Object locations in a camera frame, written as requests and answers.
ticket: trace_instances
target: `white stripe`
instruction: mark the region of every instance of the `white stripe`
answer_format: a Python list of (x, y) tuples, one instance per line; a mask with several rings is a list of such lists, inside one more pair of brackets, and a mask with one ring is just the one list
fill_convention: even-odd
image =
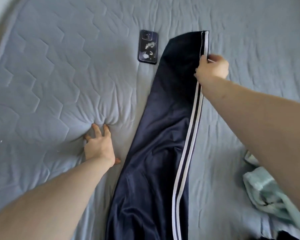
[[(203, 42), (202, 34), (203, 34), (203, 32), (201, 33), (201, 48), (202, 48), (202, 42)], [(204, 51), (203, 51), (203, 54), (205, 56), (208, 56), (208, 40), (209, 40), (209, 32), (206, 31), (205, 35), (204, 35)], [(200, 120), (200, 115), (201, 115), (202, 100), (203, 100), (203, 95), (202, 95), (202, 91), (200, 91), (198, 113), (197, 113), (196, 121), (195, 121), (195, 125), (194, 125), (192, 141), (191, 141), (191, 144), (190, 144), (190, 150), (189, 150), (188, 158), (187, 158), (187, 161), (185, 163), (185, 168), (184, 168), (184, 172), (183, 172), (183, 177), (182, 177), (182, 181), (181, 181), (180, 190), (179, 190), (179, 193), (178, 193), (178, 197), (176, 199), (176, 227), (177, 227), (179, 240), (182, 239), (181, 238), (181, 228), (180, 228), (180, 199), (182, 197), (183, 190), (184, 190), (185, 185), (186, 185), (188, 170), (189, 170), (189, 166), (190, 166), (190, 162), (191, 162), (193, 149), (194, 149), (194, 146), (195, 146), (198, 126), (199, 126), (199, 120)]]
[(194, 119), (194, 116), (195, 116), (197, 99), (198, 99), (198, 89), (199, 89), (199, 83), (197, 82), (197, 86), (196, 86), (196, 89), (195, 89), (194, 101), (193, 101), (193, 107), (192, 107), (192, 113), (191, 113), (189, 128), (188, 128), (188, 132), (187, 132), (187, 137), (185, 138), (185, 143), (184, 143), (184, 147), (183, 147), (183, 151), (182, 151), (178, 171), (176, 173), (176, 180), (174, 181), (174, 186), (173, 186), (173, 193), (172, 193), (172, 234), (173, 234), (173, 239), (174, 240), (177, 240), (176, 207), (175, 207), (176, 206), (176, 201), (175, 201), (175, 199), (176, 199), (177, 188), (178, 188), (178, 183), (179, 183), (179, 180), (180, 180), (180, 174), (181, 174), (183, 162), (184, 162), (186, 151), (187, 151), (187, 148), (188, 148), (188, 142), (189, 142), (189, 137), (190, 137), (191, 128), (192, 128), (192, 124), (193, 124), (193, 119)]

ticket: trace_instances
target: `smartphone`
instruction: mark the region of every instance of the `smartphone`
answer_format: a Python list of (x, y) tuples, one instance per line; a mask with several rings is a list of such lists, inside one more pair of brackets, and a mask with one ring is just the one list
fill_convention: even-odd
[(158, 33), (148, 30), (140, 31), (138, 60), (140, 62), (157, 64)]

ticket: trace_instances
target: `person's left arm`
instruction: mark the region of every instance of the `person's left arm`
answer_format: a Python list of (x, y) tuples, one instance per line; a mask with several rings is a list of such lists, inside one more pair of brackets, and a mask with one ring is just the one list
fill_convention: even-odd
[(0, 212), (0, 239), (69, 240), (101, 177), (120, 160), (111, 134), (92, 125), (96, 138), (85, 136), (86, 161), (28, 191)]

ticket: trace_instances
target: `mattress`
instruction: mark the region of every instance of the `mattress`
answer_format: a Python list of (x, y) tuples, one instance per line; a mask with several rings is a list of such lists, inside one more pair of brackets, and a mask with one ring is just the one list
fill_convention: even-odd
[[(106, 123), (124, 161), (157, 65), (140, 29), (168, 40), (210, 30), (229, 79), (300, 101), (300, 0), (20, 0), (0, 45), (0, 209), (78, 165), (82, 136)], [(292, 226), (254, 209), (244, 146), (204, 99), (189, 169), (189, 239), (270, 237)], [(73, 239), (103, 239), (121, 165), (101, 179)]]

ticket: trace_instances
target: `bare skin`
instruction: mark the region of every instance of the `bare skin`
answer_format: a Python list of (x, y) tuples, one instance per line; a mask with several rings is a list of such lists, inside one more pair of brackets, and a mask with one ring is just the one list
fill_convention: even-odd
[[(300, 103), (254, 92), (225, 80), (229, 64), (202, 57), (195, 77), (241, 142), (300, 210)], [(115, 158), (109, 128), (85, 136), (87, 161), (25, 193), (0, 212), (0, 239), (69, 240), (103, 174)]]
[(300, 103), (225, 80), (228, 61), (209, 59), (195, 74), (203, 95), (300, 210)]

